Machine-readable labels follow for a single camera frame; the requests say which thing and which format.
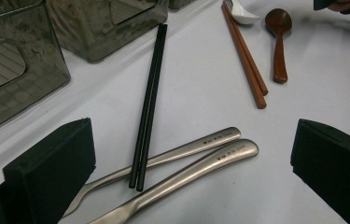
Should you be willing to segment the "brown wooden chopstick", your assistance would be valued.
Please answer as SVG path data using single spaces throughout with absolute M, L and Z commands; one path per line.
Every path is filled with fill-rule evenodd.
M 225 3 L 222 3 L 221 10 L 223 12 L 225 21 L 226 21 L 227 26 L 229 28 L 231 38 L 232 38 L 234 46 L 237 50 L 239 59 L 240 59 L 241 64 L 244 68 L 245 76 L 247 78 L 250 90 L 253 94 L 253 97 L 254 97 L 254 100 L 256 103 L 256 107 L 258 109 L 264 109 L 267 106 L 267 104 L 266 104 L 265 99 L 263 97 L 262 91 L 259 87 L 259 84 L 255 78 L 252 66 L 250 65 L 249 60 L 246 56 L 246 53 L 244 50 L 244 45 L 242 44 L 241 37 L 239 36 L 239 30 L 235 26 L 235 24 L 233 23 L 230 12 L 229 12 L 228 7 Z
M 240 23 L 236 22 L 233 17 L 231 17 L 231 18 L 232 18 L 232 21 L 235 24 L 235 26 L 238 28 L 238 25 Z M 261 76 L 261 74 L 259 72 L 259 69 L 258 69 L 258 67 L 257 67 L 257 65 L 256 65 L 256 63 L 254 61 L 254 58 L 253 58 L 253 56 L 252 56 L 252 54 L 251 54 L 251 52 L 250 52 L 250 50 L 249 50 L 249 48 L 248 48 L 244 38 L 243 38 L 239 28 L 238 28 L 238 30 L 239 30 L 239 36 L 241 37 L 242 44 L 244 45 L 244 50 L 245 50 L 246 56 L 247 56 L 247 58 L 249 60 L 250 65 L 252 66 L 255 78 L 256 78 L 256 80 L 257 80 L 257 82 L 259 84 L 259 87 L 260 87 L 260 89 L 262 91 L 263 96 L 266 96 L 268 94 L 268 92 L 269 92 L 268 88 L 267 88 L 267 86 L 266 86 L 266 84 L 265 84 L 265 82 L 264 82 L 264 80 L 263 80 L 263 78 L 262 78 L 262 76 Z

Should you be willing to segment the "white ceramic spoon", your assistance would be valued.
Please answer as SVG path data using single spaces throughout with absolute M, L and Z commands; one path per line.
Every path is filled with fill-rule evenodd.
M 239 0 L 228 0 L 227 5 L 231 16 L 240 24 L 249 25 L 259 20 L 259 16 L 247 11 Z

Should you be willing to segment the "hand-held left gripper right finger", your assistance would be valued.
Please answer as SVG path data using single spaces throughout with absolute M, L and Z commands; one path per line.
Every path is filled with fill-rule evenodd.
M 350 135 L 301 119 L 290 164 L 293 173 L 350 224 Z

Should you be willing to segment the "steel table knife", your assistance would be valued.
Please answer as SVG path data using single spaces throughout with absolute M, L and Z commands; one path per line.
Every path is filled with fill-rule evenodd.
M 89 224 L 125 224 L 144 209 L 192 181 L 238 161 L 255 157 L 258 153 L 259 147 L 253 141 L 237 140 L 198 159 Z

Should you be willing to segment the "brown wooden spoon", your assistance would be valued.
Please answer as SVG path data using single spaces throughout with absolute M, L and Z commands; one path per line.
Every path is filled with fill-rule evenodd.
M 276 38 L 273 54 L 273 81 L 287 82 L 287 68 L 284 51 L 284 35 L 292 28 L 292 19 L 282 8 L 271 10 L 265 17 L 265 25 Z

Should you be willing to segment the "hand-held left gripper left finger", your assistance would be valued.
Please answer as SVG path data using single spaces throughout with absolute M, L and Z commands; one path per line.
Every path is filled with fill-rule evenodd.
M 57 224 L 95 169 L 91 120 L 64 124 L 3 169 L 17 224 Z

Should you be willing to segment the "transparent grey plastic bin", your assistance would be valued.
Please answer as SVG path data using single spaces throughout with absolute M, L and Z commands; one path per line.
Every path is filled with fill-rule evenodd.
M 169 0 L 168 8 L 173 10 L 178 10 L 182 7 L 185 7 L 195 0 Z
M 0 0 L 0 125 L 70 75 L 45 0 Z
M 169 0 L 47 0 L 62 48 L 98 63 L 167 20 Z

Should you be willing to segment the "steel fork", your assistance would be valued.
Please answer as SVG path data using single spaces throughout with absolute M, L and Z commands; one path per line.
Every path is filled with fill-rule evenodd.
M 229 127 L 149 158 L 147 160 L 147 168 L 153 168 L 155 166 L 162 165 L 170 161 L 176 161 L 215 147 L 224 146 L 234 140 L 239 139 L 240 137 L 241 132 L 237 128 Z M 131 169 L 132 167 L 128 166 L 85 184 L 70 203 L 63 216 L 66 217 L 75 212 L 82 203 L 83 199 L 89 193 L 126 178 L 130 174 Z

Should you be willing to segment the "white table cover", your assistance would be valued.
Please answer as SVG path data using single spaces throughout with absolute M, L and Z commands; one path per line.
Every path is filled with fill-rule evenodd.
M 313 0 L 242 0 L 264 17 L 282 8 L 293 21 L 285 38 L 288 80 L 273 81 L 273 36 L 263 22 L 242 29 L 268 87 L 257 108 L 221 11 L 197 0 L 173 12 L 162 62 L 150 151 L 159 154 L 227 127 L 259 154 L 187 185 L 130 224 L 345 224 L 293 171 L 290 155 L 300 119 L 350 134 L 350 16 L 316 11 Z M 71 80 L 0 128 L 3 167 L 59 126 L 91 120 L 95 177 L 133 157 L 155 34 L 92 64 L 66 53 Z

